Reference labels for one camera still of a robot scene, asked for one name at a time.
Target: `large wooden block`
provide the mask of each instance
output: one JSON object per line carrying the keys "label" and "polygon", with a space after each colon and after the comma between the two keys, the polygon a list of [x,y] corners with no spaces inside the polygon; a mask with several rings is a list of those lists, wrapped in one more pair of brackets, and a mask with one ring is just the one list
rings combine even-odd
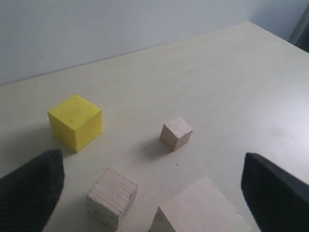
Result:
{"label": "large wooden block", "polygon": [[181,117],[177,117],[163,125],[160,138],[175,151],[189,141],[192,131],[192,127]]}
{"label": "large wooden block", "polygon": [[249,232],[223,194],[204,177],[158,207],[151,232]]}
{"label": "large wooden block", "polygon": [[137,184],[107,169],[88,194],[88,212],[117,230],[135,200],[137,188]]}
{"label": "large wooden block", "polygon": [[102,133],[102,111],[79,95],[48,111],[53,135],[75,152]]}

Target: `white wall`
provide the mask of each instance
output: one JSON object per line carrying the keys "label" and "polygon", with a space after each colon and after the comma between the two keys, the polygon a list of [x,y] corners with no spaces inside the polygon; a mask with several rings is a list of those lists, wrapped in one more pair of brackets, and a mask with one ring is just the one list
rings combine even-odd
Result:
{"label": "white wall", "polygon": [[0,85],[247,20],[288,39],[308,3],[309,0],[1,0]]}

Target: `toy block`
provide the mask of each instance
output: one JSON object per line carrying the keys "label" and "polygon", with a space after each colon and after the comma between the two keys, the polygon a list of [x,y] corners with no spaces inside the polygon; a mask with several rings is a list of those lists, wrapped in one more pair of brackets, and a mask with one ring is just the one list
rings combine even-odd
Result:
{"label": "toy block", "polygon": [[102,133],[102,111],[79,95],[48,111],[53,135],[79,152]]}
{"label": "toy block", "polygon": [[190,127],[181,117],[177,117],[163,125],[161,140],[173,151],[185,145],[192,134]]}
{"label": "toy block", "polygon": [[150,228],[150,232],[227,231],[251,228],[207,177],[159,206]]}
{"label": "toy block", "polygon": [[117,230],[135,200],[137,188],[137,184],[107,169],[87,196],[88,212]]}

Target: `wooden cube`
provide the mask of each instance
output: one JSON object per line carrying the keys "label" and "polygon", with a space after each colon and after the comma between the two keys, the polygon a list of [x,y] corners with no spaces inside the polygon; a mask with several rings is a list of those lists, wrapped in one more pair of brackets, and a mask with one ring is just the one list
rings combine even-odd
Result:
{"label": "wooden cube", "polygon": [[135,200],[137,188],[137,184],[107,169],[88,194],[88,212],[117,230]]}
{"label": "wooden cube", "polygon": [[158,207],[151,232],[249,232],[222,193],[204,177]]}
{"label": "wooden cube", "polygon": [[53,135],[79,152],[102,133],[102,111],[79,95],[48,111]]}
{"label": "wooden cube", "polygon": [[164,124],[160,138],[175,151],[189,141],[192,131],[192,127],[177,117]]}

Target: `white tabletop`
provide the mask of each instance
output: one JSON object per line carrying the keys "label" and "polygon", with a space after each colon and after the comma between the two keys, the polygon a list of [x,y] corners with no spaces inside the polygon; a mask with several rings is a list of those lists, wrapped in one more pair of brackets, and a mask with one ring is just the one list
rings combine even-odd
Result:
{"label": "white tabletop", "polygon": [[[47,111],[78,93],[103,110],[104,131],[81,152],[51,135]],[[309,55],[258,26],[236,27],[0,87],[0,175],[50,148],[65,187],[46,232],[101,232],[86,195],[111,167],[139,185],[119,231],[146,232],[159,204],[208,175],[258,231],[240,190],[245,153],[309,182]],[[163,123],[193,127],[176,152]]]}

